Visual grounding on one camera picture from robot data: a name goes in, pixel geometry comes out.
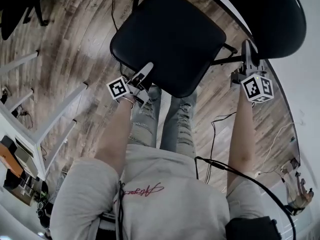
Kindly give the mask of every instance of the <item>t-shirt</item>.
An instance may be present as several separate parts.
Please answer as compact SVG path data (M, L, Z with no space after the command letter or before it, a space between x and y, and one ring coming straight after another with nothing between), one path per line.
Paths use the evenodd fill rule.
M192 158L156 148L128 145L124 175L123 238L129 240L219 240L233 218L263 216L259 188L237 177L227 197L196 179ZM51 215L54 240L93 240L98 216L118 216L119 176L108 164L75 161Z

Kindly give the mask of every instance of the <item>black chair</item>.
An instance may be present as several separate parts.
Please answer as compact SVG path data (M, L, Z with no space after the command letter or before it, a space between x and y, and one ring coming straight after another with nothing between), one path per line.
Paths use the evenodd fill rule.
M37 18L41 26L47 26L49 21L43 20L41 6L41 0L1 0L2 17L1 17L1 33L2 38L7 40L12 32L17 27L21 18L25 14L23 23L30 21L29 14L34 8Z
M271 10L263 2L257 5L258 0L230 1L250 27L260 59L288 56L302 44L306 22L299 0L283 0L286 6L273 5ZM111 54L135 72L152 62L147 79L172 96L190 95L211 65L243 61L241 56L214 60L223 46L231 56L237 50L225 44L225 33L188 1L138 2L133 0L132 14L111 40Z

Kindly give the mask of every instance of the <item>light blue jeans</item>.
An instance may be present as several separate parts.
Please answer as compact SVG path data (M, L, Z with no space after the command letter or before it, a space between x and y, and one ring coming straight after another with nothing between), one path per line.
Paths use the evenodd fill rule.
M149 89L149 101L133 115L133 126L129 136L129 144L156 148L159 113L162 90L152 85ZM192 138L191 122L197 103L196 91L185 98L171 98L166 115L161 150L167 150L191 158L195 158L196 150Z

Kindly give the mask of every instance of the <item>chair seat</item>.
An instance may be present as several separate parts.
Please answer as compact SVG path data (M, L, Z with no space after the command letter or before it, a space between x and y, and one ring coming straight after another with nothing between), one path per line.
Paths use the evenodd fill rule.
M226 41L226 34L187 0L144 0L110 43L114 58L177 98L189 96Z

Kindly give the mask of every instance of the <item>bracelet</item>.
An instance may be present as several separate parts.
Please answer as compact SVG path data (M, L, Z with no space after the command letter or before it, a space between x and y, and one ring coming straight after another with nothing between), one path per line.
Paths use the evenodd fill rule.
M122 97L120 97L120 98L123 98L123 99L125 99L125 100L127 100L128 102L131 102L131 109L134 107L134 102L132 101L132 100L130 100L130 99L128 99L128 98L126 98L126 97L124 97L124 96L122 96Z

